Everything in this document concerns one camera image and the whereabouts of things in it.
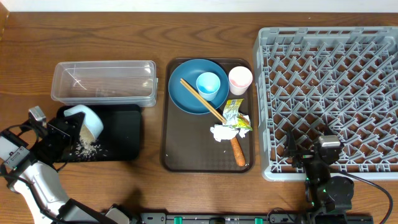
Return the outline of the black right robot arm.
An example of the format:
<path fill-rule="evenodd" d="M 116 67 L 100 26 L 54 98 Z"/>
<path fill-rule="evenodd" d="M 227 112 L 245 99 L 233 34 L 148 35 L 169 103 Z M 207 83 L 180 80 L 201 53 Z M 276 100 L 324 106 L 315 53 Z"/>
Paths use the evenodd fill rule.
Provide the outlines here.
<path fill-rule="evenodd" d="M 305 195 L 312 204 L 312 208 L 297 217 L 296 223 L 348 223 L 346 211 L 352 209 L 354 183 L 348 177 L 332 177 L 330 167 L 339 159 L 342 149 L 343 143 L 329 128 L 310 149 L 299 148 L 293 131 L 287 131 L 284 156 L 292 158 L 292 167 L 304 170 Z"/>

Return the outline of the white tissue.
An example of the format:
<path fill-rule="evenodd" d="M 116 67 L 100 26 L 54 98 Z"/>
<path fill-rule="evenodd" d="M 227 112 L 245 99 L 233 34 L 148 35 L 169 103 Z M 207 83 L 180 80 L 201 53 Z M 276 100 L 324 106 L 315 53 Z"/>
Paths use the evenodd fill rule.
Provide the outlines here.
<path fill-rule="evenodd" d="M 210 128 L 216 141 L 232 140 L 236 136 L 245 138 L 246 133 L 252 131 L 251 120 L 248 115 L 239 113 L 237 116 L 228 119 L 226 124 L 216 124 Z"/>

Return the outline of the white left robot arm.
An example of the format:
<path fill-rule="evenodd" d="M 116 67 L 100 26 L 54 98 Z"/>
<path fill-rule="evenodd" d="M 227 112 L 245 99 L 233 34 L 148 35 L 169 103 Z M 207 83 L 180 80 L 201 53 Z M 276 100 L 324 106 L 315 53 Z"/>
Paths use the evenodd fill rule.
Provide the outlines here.
<path fill-rule="evenodd" d="M 31 146 L 11 128 L 1 131 L 1 177 L 10 190 L 25 198 L 35 223 L 131 222 L 118 206 L 97 212 L 70 198 L 61 186 L 53 163 L 73 147 L 86 118 L 99 119 L 79 111 L 47 121 L 40 108 L 32 108 L 29 119 L 18 125 L 21 133 L 34 132 L 36 140 Z"/>

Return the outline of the light blue bowl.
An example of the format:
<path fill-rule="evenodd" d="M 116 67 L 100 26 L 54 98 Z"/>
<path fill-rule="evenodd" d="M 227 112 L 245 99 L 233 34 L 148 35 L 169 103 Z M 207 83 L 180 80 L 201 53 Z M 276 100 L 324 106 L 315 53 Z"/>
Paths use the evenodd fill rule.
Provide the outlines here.
<path fill-rule="evenodd" d="M 63 113 L 65 116 L 71 116 L 77 113 L 84 113 L 85 116 L 83 124 L 93 136 L 94 141 L 97 140 L 104 128 L 100 117 L 92 109 L 85 105 L 73 106 L 72 108 L 65 110 Z"/>

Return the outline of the orange carrot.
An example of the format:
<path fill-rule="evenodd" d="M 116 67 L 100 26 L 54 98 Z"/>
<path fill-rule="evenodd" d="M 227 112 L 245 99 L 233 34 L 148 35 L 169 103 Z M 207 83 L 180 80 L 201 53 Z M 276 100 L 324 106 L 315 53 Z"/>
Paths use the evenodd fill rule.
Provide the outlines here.
<path fill-rule="evenodd" d="M 234 137 L 230 140 L 230 142 L 231 142 L 231 146 L 232 146 L 233 153 L 234 153 L 234 158 L 236 160 L 237 165 L 240 167 L 244 166 L 246 164 L 246 160 L 244 158 L 244 154 L 243 154 L 243 151 L 241 149 L 238 139 L 236 137 Z"/>

